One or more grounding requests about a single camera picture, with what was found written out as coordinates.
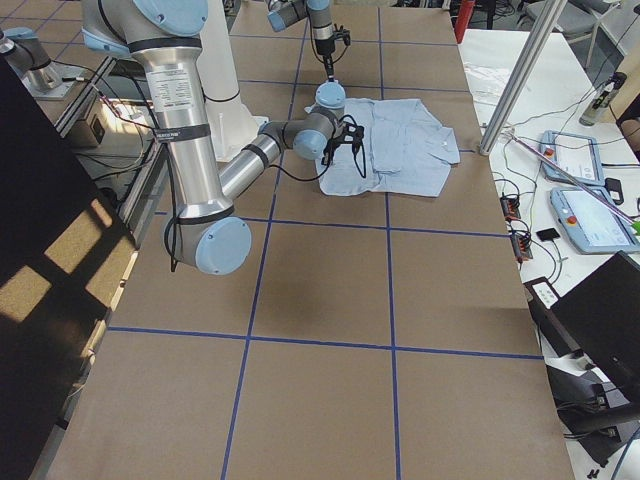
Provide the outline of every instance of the white desk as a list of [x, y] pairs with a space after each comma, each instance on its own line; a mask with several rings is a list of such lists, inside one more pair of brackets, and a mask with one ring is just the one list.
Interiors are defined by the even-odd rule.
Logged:
[[[469, 89], [474, 96], [474, 106], [480, 125], [489, 122], [498, 101], [498, 96], [492, 92], [496, 92], [501, 80], [508, 78], [508, 73], [515, 65], [526, 38], [527, 33], [525, 32], [510, 31], [469, 30], [465, 34], [464, 42], [460, 45], [460, 54], [465, 63]], [[483, 72], [477, 67], [484, 67], [487, 70]], [[479, 73], [494, 74], [498, 80], [481, 78]], [[509, 123], [515, 125], [534, 115], [564, 110], [582, 99], [587, 92], [591, 93], [578, 107], [574, 106], [564, 113], [545, 115], [542, 118], [528, 121], [524, 125], [516, 126], [516, 135], [537, 140], [545, 130], [563, 129], [566, 132], [596, 137], [600, 143], [622, 138], [622, 134], [615, 124], [597, 124], [593, 127], [585, 127], [578, 123], [578, 118], [587, 102], [593, 97], [593, 88], [562, 35], [552, 34], [509, 117]], [[509, 167], [512, 170], [531, 178], [536, 177], [538, 162], [520, 146], [511, 142], [505, 148], [505, 143], [506, 140], [501, 138], [491, 152], [492, 170], [515, 182], [522, 192], [532, 191], [531, 182], [508, 171], [505, 166], [504, 154], [506, 154]], [[604, 163], [636, 163], [636, 158], [625, 141], [601, 144], [599, 148]], [[637, 215], [636, 198], [640, 197], [640, 168], [607, 168], [605, 175], [618, 178], [622, 182], [625, 202], [621, 208], [630, 215]], [[502, 191], [503, 183], [497, 183], [498, 191]], [[531, 205], [533, 195], [528, 194], [522, 197], [520, 210], [523, 219], [533, 232], [554, 227], [561, 235], [563, 234], [549, 202], [549, 191], [558, 185], [546, 181], [540, 174], [533, 205]], [[514, 191], [508, 185], [505, 190], [509, 193]], [[564, 235], [556, 240], [556, 244], [562, 256], [566, 257], [563, 262], [562, 276], [554, 285], [560, 294], [571, 290], [610, 257], [610, 255], [580, 255], [573, 245], [564, 239]], [[556, 255], [553, 247], [549, 246], [549, 250]], [[534, 260], [525, 262], [521, 270], [523, 282], [539, 276], [549, 276], [553, 269], [552, 260], [546, 253], [536, 245], [532, 246], [532, 251]], [[640, 255], [636, 254], [633, 257], [640, 262]], [[577, 442], [567, 442], [567, 448], [572, 457], [576, 479], [584, 479], [592, 468], [596, 468], [595, 462]], [[620, 453], [621, 451], [618, 451], [614, 454], [606, 469], [601, 469], [599, 480], [611, 478]], [[640, 479], [640, 442], [636, 442], [632, 446], [625, 459], [618, 474], [618, 480], [622, 479]]]

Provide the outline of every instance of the computer monitor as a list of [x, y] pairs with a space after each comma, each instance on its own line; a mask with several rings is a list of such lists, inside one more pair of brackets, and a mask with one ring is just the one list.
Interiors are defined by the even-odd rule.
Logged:
[[640, 266], [616, 253], [551, 310], [631, 402], [640, 402]]

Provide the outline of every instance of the light blue joint cap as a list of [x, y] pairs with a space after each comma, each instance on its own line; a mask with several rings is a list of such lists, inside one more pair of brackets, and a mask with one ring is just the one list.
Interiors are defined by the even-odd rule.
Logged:
[[179, 37], [200, 33], [209, 16], [207, 0], [133, 0], [133, 3], [151, 23]]
[[4, 35], [11, 40], [33, 40], [38, 38], [36, 32], [27, 27], [10, 28], [4, 31]]
[[324, 10], [329, 8], [331, 0], [307, 0], [307, 7], [311, 10]]
[[82, 34], [84, 35], [84, 44], [90, 50], [100, 52], [104, 55], [109, 55], [110, 57], [116, 57], [116, 58], [131, 57], [131, 52], [129, 51], [129, 48], [126, 45], [122, 45], [121, 43], [115, 43], [104, 37], [99, 37], [97, 35], [94, 35], [93, 33], [86, 31], [84, 28], [82, 29]]
[[324, 82], [316, 90], [316, 103], [331, 110], [344, 108], [347, 94], [338, 82]]
[[196, 248], [198, 270], [228, 275], [238, 269], [251, 250], [251, 230], [238, 217], [226, 217], [211, 225]]
[[307, 160], [322, 157], [326, 146], [327, 139], [317, 130], [302, 130], [293, 140], [293, 150]]
[[269, 12], [267, 14], [267, 19], [269, 20], [271, 28], [274, 32], [281, 32], [285, 28], [287, 28], [287, 26], [284, 24], [284, 20], [278, 12]]

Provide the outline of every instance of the red object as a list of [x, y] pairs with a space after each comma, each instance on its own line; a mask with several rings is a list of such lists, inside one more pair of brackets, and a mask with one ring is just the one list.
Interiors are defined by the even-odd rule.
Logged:
[[460, 11], [458, 12], [456, 26], [453, 29], [456, 34], [456, 42], [458, 43], [462, 43], [464, 32], [467, 31], [469, 20], [471, 20], [471, 15], [473, 15], [473, 7], [475, 7], [475, 5], [475, 0], [462, 0], [462, 3], [460, 4]]

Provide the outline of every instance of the office chair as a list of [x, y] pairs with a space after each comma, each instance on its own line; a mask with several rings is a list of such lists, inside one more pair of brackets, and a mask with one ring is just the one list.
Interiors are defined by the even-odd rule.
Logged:
[[[591, 65], [591, 55], [602, 20], [620, 7], [620, 3], [621, 0], [569, 0], [562, 10], [555, 30], [562, 33], [569, 44], [591, 39], [584, 68]], [[544, 4], [543, 1], [527, 5], [518, 20], [518, 30], [527, 22], [535, 22], [542, 13]]]

